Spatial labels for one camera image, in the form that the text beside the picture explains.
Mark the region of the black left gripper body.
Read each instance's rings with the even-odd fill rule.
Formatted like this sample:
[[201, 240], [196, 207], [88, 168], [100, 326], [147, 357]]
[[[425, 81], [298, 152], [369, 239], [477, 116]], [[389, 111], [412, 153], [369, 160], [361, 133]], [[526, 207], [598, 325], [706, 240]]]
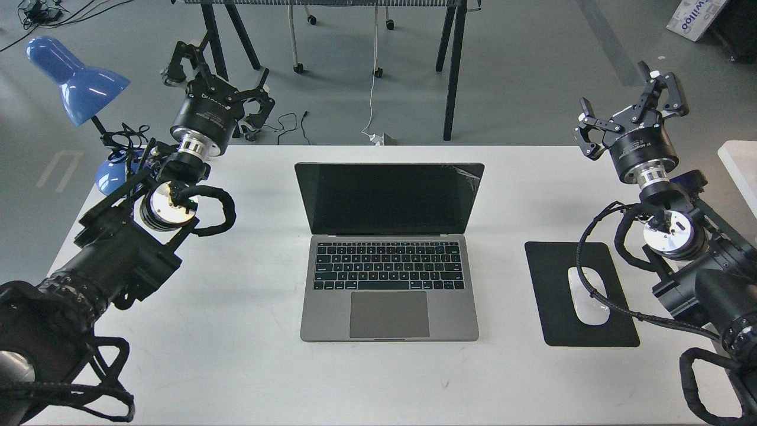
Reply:
[[186, 133], [194, 131], [210, 140], [210, 156], [224, 154], [244, 114], [241, 101], [229, 100], [237, 91], [224, 78], [216, 78], [212, 84], [205, 78], [191, 80], [186, 87], [186, 99], [170, 127], [174, 140], [179, 142]]

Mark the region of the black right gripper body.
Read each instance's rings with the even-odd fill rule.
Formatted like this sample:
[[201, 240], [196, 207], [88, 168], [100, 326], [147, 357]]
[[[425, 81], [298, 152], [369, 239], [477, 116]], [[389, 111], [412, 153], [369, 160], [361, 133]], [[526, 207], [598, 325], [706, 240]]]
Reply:
[[665, 172], [679, 164], [678, 154], [664, 128], [660, 112], [625, 109], [611, 116], [611, 129], [603, 137], [617, 177], [622, 183], [636, 182], [633, 168], [646, 162], [662, 162]]

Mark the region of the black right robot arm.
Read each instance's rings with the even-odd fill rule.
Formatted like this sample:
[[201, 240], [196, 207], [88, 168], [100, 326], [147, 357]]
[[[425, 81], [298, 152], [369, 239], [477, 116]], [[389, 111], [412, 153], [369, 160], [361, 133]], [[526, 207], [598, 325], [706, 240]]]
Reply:
[[[679, 158], [664, 124], [689, 113], [685, 94], [674, 73], [652, 71], [646, 62], [638, 67], [645, 76], [640, 98], [611, 118], [597, 118], [589, 100], [580, 100], [582, 113], [573, 130], [579, 148], [593, 161], [608, 153], [619, 181], [638, 186], [640, 200], [612, 202], [595, 216], [578, 241], [577, 275], [589, 297], [613, 312], [718, 342], [722, 355], [698, 347], [681, 354], [685, 402], [708, 424], [754, 425], [755, 248], [701, 198], [707, 180], [700, 170], [670, 177]], [[623, 215], [614, 234], [616, 253], [636, 269], [658, 275], [652, 293], [670, 318], [624, 308], [588, 281], [582, 265], [585, 241], [615, 211]], [[740, 417], [714, 415], [702, 403], [693, 370], [697, 360], [724, 369], [740, 402]]]

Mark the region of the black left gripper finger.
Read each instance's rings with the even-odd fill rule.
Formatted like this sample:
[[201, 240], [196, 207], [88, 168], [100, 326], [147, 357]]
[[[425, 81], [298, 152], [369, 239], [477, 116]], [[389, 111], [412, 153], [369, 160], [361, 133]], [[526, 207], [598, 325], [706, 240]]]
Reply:
[[258, 133], [267, 123], [268, 116], [275, 106], [275, 100], [268, 94], [267, 77], [268, 68], [263, 68], [263, 74], [260, 76], [257, 86], [240, 93], [240, 95], [244, 95], [242, 105], [252, 103], [257, 106], [256, 111], [244, 114], [238, 121], [240, 133], [248, 142], [254, 142], [257, 139]]
[[[203, 54], [206, 45], [208, 45], [208, 41], [206, 40], [200, 41], [198, 46], [178, 41], [167, 67], [160, 73], [163, 84], [169, 87], [187, 88], [190, 83], [195, 82], [200, 84], [202, 88], [214, 88], [215, 76], [211, 72]], [[191, 68], [195, 73], [193, 80], [187, 80], [182, 60], [189, 60]]]

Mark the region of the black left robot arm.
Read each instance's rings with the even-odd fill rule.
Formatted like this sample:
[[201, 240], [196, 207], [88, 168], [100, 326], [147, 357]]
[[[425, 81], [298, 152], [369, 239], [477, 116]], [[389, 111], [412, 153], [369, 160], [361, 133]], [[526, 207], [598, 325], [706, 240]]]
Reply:
[[110, 306], [130, 308], [180, 267], [176, 249], [191, 235], [227, 232], [235, 203], [203, 185], [238, 124], [262, 128], [274, 99], [263, 70], [254, 89], [238, 90], [206, 64], [205, 46], [178, 42], [165, 84], [186, 84], [171, 128], [175, 146], [150, 140], [140, 157], [124, 147], [125, 182], [84, 213], [74, 243], [80, 251], [38, 284], [2, 284], [2, 424], [20, 425], [49, 405], [103, 418], [89, 404], [104, 396], [127, 407], [114, 422], [132, 421], [134, 397], [119, 382], [129, 343], [95, 336]]

